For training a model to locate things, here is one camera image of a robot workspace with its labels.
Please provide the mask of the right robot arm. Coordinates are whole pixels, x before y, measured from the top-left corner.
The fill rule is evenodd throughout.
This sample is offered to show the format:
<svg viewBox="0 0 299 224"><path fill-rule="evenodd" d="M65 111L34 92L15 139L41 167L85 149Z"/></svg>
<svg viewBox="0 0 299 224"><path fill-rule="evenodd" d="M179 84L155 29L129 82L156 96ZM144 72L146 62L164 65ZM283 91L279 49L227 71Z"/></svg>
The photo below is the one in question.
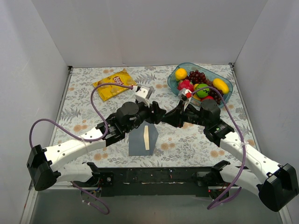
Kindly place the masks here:
<svg viewBox="0 0 299 224"><path fill-rule="evenodd" d="M241 161L237 168L228 161L214 165L204 178L211 177L216 185L225 182L237 185L257 195L271 211L280 211L299 194L296 170L290 164L281 165L245 144L234 128L220 118L220 109L214 100L204 100L199 110L185 101L162 119L173 127L182 127L185 122L204 127L207 139Z"/></svg>

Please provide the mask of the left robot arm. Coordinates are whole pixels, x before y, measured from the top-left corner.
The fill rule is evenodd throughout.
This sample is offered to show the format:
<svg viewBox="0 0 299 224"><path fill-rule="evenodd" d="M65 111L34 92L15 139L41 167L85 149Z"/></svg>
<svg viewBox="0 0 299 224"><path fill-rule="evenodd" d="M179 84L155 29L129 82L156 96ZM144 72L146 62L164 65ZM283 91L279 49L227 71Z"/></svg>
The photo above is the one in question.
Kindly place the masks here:
<svg viewBox="0 0 299 224"><path fill-rule="evenodd" d="M31 148L27 169L36 191L46 190L56 182L78 181L93 187L99 183L99 174L89 165L82 164L67 167L66 164L91 151L110 146L125 138L130 131L143 122L158 124L166 110L158 102L150 106L143 102L126 102L115 113L110 114L104 122L75 139L55 146L43 148L36 145Z"/></svg>

